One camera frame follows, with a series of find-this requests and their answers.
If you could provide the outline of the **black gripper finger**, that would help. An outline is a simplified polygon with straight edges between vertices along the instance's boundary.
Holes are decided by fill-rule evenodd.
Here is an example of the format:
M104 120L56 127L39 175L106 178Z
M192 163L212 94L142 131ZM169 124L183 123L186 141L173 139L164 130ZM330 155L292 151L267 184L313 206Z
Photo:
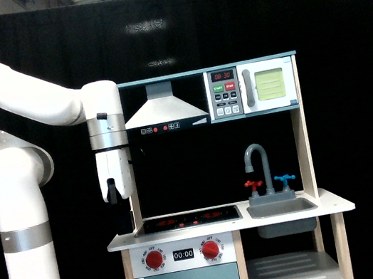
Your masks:
M110 210L115 222L115 230L118 235L132 233L134 224L130 208L130 200L123 199L116 189L113 178L107 179L107 201L110 204Z

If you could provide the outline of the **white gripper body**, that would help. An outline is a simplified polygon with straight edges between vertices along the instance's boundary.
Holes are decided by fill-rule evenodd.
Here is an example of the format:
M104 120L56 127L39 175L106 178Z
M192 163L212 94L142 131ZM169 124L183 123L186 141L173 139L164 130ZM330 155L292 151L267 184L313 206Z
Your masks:
M123 199L132 196L135 183L129 163L128 146L95 152L98 182L104 202L110 200L108 180L113 180L117 192Z

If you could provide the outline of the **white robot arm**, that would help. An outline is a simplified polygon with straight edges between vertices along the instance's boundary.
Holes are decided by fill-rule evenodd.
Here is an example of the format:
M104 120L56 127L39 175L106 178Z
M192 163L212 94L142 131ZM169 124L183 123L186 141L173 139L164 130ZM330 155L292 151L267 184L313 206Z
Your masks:
M116 83L101 80L72 90L0 63L0 108L47 125L86 123L105 202L134 193ZM53 172L45 150L0 130L0 236L9 279L60 279L41 193Z

